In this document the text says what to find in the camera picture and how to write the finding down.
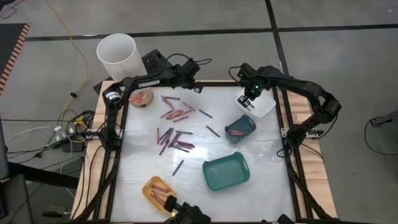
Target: orange striped tape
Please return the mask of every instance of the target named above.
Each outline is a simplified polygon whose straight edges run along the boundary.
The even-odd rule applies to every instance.
[[[15,44],[14,50],[12,51],[12,53],[10,55],[10,59],[8,60],[4,71],[0,75],[0,96],[1,96],[1,93],[3,93],[3,91],[4,91],[4,87],[6,86],[6,82],[7,82],[8,78],[10,77],[11,70],[17,61],[18,55],[22,50],[22,46],[24,45],[24,42],[27,37],[27,33],[30,30],[30,26],[31,26],[31,24],[24,25],[21,35],[19,36],[17,43]]]

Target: white cup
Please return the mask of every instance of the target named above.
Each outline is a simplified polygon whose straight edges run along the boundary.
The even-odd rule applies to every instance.
[[[129,35],[105,37],[97,46],[97,57],[115,81],[147,74],[136,42]]]

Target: gray floor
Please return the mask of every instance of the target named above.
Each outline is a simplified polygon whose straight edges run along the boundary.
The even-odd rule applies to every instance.
[[[115,32],[155,32],[198,29],[270,27],[262,0],[172,1],[62,1],[51,0],[74,35]],[[272,1],[279,27],[345,26],[398,23],[398,2],[304,0]],[[31,22],[31,37],[66,35],[56,17],[42,1],[26,1],[19,11],[0,23]],[[363,139],[367,120],[397,109],[398,30],[294,32],[281,34],[290,74],[321,84],[343,105],[329,135],[320,141],[338,216],[343,220],[395,223],[398,220],[398,158],[370,151]],[[90,76],[71,109],[93,110],[96,94],[91,87],[108,75],[96,58],[100,40],[79,40]],[[194,58],[212,57],[199,79],[228,78],[227,68],[248,62],[253,66],[278,66],[271,34],[223,34],[137,38],[141,54],[158,48],[164,55],[181,52]],[[84,64],[68,41],[28,42],[22,49],[0,99],[3,118],[56,119],[69,92],[84,76]],[[6,137],[38,125],[4,123]],[[384,152],[396,152],[396,125],[369,129],[369,143]],[[51,129],[26,134],[9,143],[10,150],[42,147]],[[27,163],[44,167],[68,158],[60,150]],[[18,157],[23,161],[27,157]],[[42,205],[43,198],[32,204]],[[65,189],[57,201],[70,206]]]

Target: yellow cable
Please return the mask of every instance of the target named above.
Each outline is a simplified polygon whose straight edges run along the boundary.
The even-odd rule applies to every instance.
[[[51,9],[51,11],[55,14],[55,16],[56,16],[56,17],[58,18],[58,20],[61,22],[63,28],[65,28],[66,32],[68,33],[69,40],[70,40],[70,43],[72,44],[73,48],[75,48],[75,49],[79,52],[79,54],[81,55],[82,59],[83,59],[84,62],[85,62],[85,65],[86,65],[86,76],[85,76],[85,79],[82,81],[82,83],[81,83],[81,84],[77,87],[77,89],[75,90],[75,93],[77,93],[77,92],[80,90],[80,88],[86,83],[87,78],[88,78],[88,64],[87,64],[87,60],[86,60],[85,56],[83,55],[83,53],[81,52],[81,50],[75,45],[75,43],[74,43],[74,41],[73,41],[73,39],[72,39],[72,35],[70,34],[70,31],[69,31],[68,27],[67,27],[67,26],[65,25],[65,23],[62,21],[61,17],[58,15],[58,13],[55,11],[55,9],[51,6],[51,4],[48,2],[48,0],[44,0],[44,3]],[[67,103],[65,104],[65,107],[64,107],[64,109],[63,109],[64,111],[68,109],[69,104],[70,104],[70,101],[72,100],[72,98],[73,98],[72,96],[69,97],[69,99],[68,99],[68,101],[67,101]]]

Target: white label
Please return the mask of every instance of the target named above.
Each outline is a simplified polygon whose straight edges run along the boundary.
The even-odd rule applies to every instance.
[[[156,84],[159,84],[159,83],[160,83],[160,80],[156,80],[156,81],[151,81],[151,82],[138,84],[138,87],[139,88],[143,88],[143,87],[147,87],[147,86],[151,86],[151,85],[156,85]]]
[[[120,98],[120,94],[116,91],[105,94],[105,97],[112,100],[113,98]]]

